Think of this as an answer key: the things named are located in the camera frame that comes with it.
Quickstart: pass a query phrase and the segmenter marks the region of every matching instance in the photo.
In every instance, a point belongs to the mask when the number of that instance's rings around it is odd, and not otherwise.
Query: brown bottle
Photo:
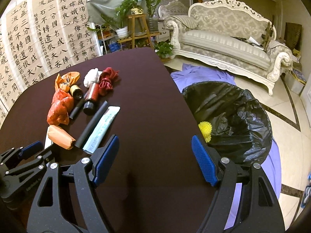
[[[99,96],[99,84],[93,83],[85,96],[83,112],[86,115],[91,116],[95,113],[95,105],[98,100],[98,96]]]

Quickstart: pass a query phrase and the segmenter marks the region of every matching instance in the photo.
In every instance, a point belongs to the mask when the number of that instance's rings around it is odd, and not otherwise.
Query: purple cloth
[[[185,87],[193,83],[203,81],[223,81],[236,85],[234,81],[234,76],[230,75],[226,71],[222,71],[218,68],[200,67],[200,66],[193,66],[190,64],[183,64],[183,70],[180,72],[171,73],[171,77],[173,78],[180,92],[182,92],[182,90]],[[261,166],[265,171],[265,174],[267,175],[277,198],[279,199],[281,193],[281,176],[282,176],[281,159],[279,147],[277,146],[274,139],[272,141],[272,146],[268,154],[268,157],[266,158],[264,163],[262,163]],[[241,189],[242,184],[237,183],[235,187],[230,214],[225,229],[228,229],[234,225],[234,221],[238,211],[238,206],[240,203]]]
[[[183,70],[171,73],[171,77],[176,83],[180,92],[193,83],[202,81],[223,81],[236,85],[234,77],[218,68],[193,66],[183,64]]]

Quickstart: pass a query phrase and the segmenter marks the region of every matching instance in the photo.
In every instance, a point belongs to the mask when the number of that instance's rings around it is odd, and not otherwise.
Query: sofa cushion
[[[228,55],[265,70],[270,68],[270,58],[264,51],[226,35],[191,30],[182,35],[181,42]]]

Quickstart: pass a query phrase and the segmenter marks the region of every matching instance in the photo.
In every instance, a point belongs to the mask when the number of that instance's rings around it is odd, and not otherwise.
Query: dark brown table
[[[78,85],[92,68],[120,70],[121,80],[103,97],[121,109],[101,146],[112,134],[120,149],[109,175],[96,189],[115,232],[194,233],[215,189],[205,182],[191,149],[200,131],[182,95],[160,59],[150,48],[108,54],[61,71],[79,71]],[[1,152],[44,143],[56,74],[28,88],[10,110],[0,130]],[[83,112],[65,129],[77,139],[91,117]],[[87,156],[81,149],[60,149],[60,164]],[[71,186],[77,222],[83,226]]]

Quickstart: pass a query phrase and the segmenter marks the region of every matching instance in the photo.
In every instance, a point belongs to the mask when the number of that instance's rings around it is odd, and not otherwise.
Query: blue gripper pad
[[[43,150],[43,144],[40,141],[34,142],[33,144],[21,149],[21,152],[18,153],[18,158],[28,159],[41,150]]]
[[[218,183],[216,166],[197,136],[192,137],[191,146],[205,180],[215,186]]]
[[[114,162],[114,159],[119,151],[119,138],[114,136],[98,164],[95,166],[95,175],[93,183],[98,187],[103,183],[109,173],[109,170]]]

